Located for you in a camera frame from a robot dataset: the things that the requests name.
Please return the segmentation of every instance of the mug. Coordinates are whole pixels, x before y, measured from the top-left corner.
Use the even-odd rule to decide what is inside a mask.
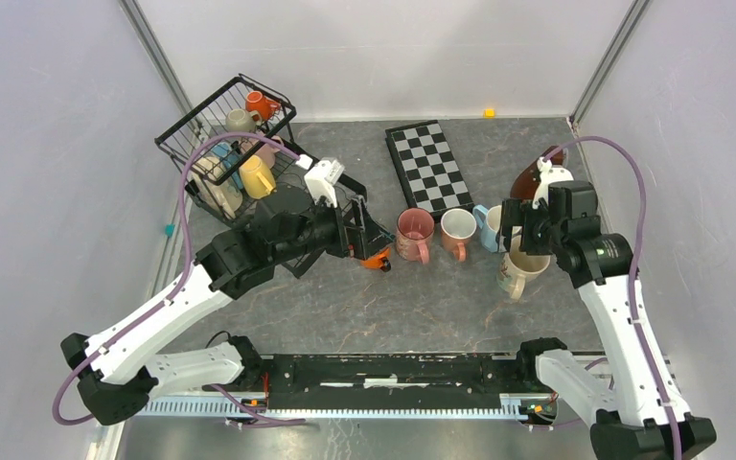
[[[241,158],[240,155],[233,152],[233,147],[228,142],[219,142],[218,144],[215,144],[212,149],[210,149],[210,152],[212,152],[215,156],[218,157],[218,159],[221,160],[221,164],[224,165],[224,168],[229,171],[230,168],[233,167],[233,165],[237,164],[239,162],[239,159]],[[233,172],[233,175],[230,177],[233,180],[233,183],[236,184],[236,187],[239,188],[239,190],[243,190],[243,182],[241,182],[241,176],[239,175],[239,172]]]
[[[252,198],[261,199],[274,192],[275,177],[260,156],[250,156],[241,165],[239,173],[244,189]]]
[[[261,115],[263,122],[272,118],[272,115],[281,108],[278,102],[267,98],[261,91],[250,91],[246,95],[246,104],[244,106],[247,112],[257,111]]]
[[[221,164],[221,160],[216,157],[205,156],[199,158],[195,161],[194,165],[203,173],[206,173],[205,176],[209,180],[216,180],[226,171]],[[227,180],[222,182],[220,185],[215,185],[194,171],[191,171],[191,175],[193,181],[198,187],[201,199],[203,199],[208,206],[217,212],[225,214],[230,219],[236,216],[236,211],[242,205],[243,196],[232,180]]]
[[[501,247],[497,241],[497,232],[500,230],[500,214],[503,211],[501,205],[487,209],[480,204],[472,208],[472,215],[475,216],[475,222],[481,229],[481,244],[490,252],[501,252]]]
[[[460,208],[450,209],[442,215],[442,246],[451,252],[458,262],[467,260],[467,243],[475,233],[472,213]]]
[[[512,300],[523,294],[526,283],[534,280],[548,268],[551,256],[530,256],[520,250],[520,237],[512,238],[512,247],[504,254],[497,271],[497,285],[509,292]]]
[[[430,262],[427,248],[433,240],[436,222],[429,212],[410,208],[399,214],[396,228],[396,252],[407,261]]]
[[[272,140],[277,142],[280,145],[284,144],[284,140],[280,138],[280,136],[272,136]],[[241,151],[244,153],[247,153],[250,149],[253,148],[258,144],[257,139],[241,139]],[[275,153],[279,152],[280,150],[276,147],[269,146],[267,144],[263,144],[258,151],[255,152],[256,155],[260,156],[262,160],[264,160],[264,163],[269,168],[272,168],[275,166]]]
[[[255,132],[255,128],[258,126],[256,121],[260,122],[262,120],[261,113],[257,110],[248,111],[242,108],[236,108],[230,110],[224,124],[227,126],[228,131]]]

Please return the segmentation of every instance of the black and white checkered pattern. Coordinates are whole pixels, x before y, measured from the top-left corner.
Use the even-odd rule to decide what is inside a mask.
[[[418,207],[441,214],[472,205],[467,184],[438,123],[395,131],[391,136]]]

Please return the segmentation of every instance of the yellow mug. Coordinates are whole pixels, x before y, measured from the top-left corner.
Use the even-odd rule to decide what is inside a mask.
[[[258,155],[252,155],[239,169],[241,182],[246,193],[254,199],[261,199],[275,190],[275,176]]]

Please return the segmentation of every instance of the blue mug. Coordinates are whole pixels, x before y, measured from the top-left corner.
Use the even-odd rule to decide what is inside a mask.
[[[478,234],[481,237],[481,244],[484,249],[490,252],[505,252],[503,244],[498,244],[497,232],[500,230],[500,213],[503,208],[501,205],[487,209],[480,204],[472,208],[472,215],[475,217],[475,223],[481,230]]]
[[[210,149],[210,152],[220,158],[221,164],[224,165],[225,169],[229,170],[233,165],[238,163],[241,158],[240,155],[234,153],[232,150],[233,147],[228,142],[219,142]],[[241,176],[238,171],[233,172],[231,179],[233,179],[233,183],[236,184],[236,187],[239,190],[243,190],[243,182],[241,181]]]

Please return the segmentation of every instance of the dish rack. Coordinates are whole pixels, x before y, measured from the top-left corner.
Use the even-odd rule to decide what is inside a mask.
[[[318,158],[306,152],[294,141],[294,134],[289,122],[295,117],[297,111],[289,98],[244,74],[238,74],[224,84],[154,139],[154,143],[160,150],[168,154],[176,168],[182,172],[188,159],[199,145],[205,143],[208,139],[227,132],[225,126],[227,113],[236,108],[244,108],[246,95],[250,91],[261,91],[265,97],[280,105],[269,120],[265,120],[260,124],[258,133],[269,138],[280,135],[283,144],[289,150],[299,155],[306,154],[313,163],[317,163]],[[202,158],[212,159],[213,166],[203,167],[194,163],[191,167],[193,174],[189,176],[191,179],[185,186],[185,192],[191,197],[196,206],[210,213],[230,228],[237,229],[245,226],[255,212],[254,205],[258,201],[257,199],[253,199],[241,191],[243,193],[241,206],[234,212],[234,215],[231,215],[224,210],[224,206],[215,201],[212,194],[207,195],[214,201],[208,202],[205,198],[206,195],[200,192],[200,187],[209,185],[229,186],[231,181],[234,180],[233,174],[263,145],[263,142],[258,142],[246,151],[242,151],[241,144],[234,140],[219,141],[212,145],[202,154]],[[295,166],[292,159],[281,152],[275,154],[275,165],[271,170],[277,184],[286,183],[306,189],[303,180],[306,171]],[[352,225],[359,225],[358,208],[360,205],[354,203],[362,203],[363,200],[368,198],[365,186],[344,173],[340,176],[335,188],[343,220],[350,222]],[[309,254],[291,263],[284,264],[284,267],[299,277],[311,267],[311,264],[321,254]]]

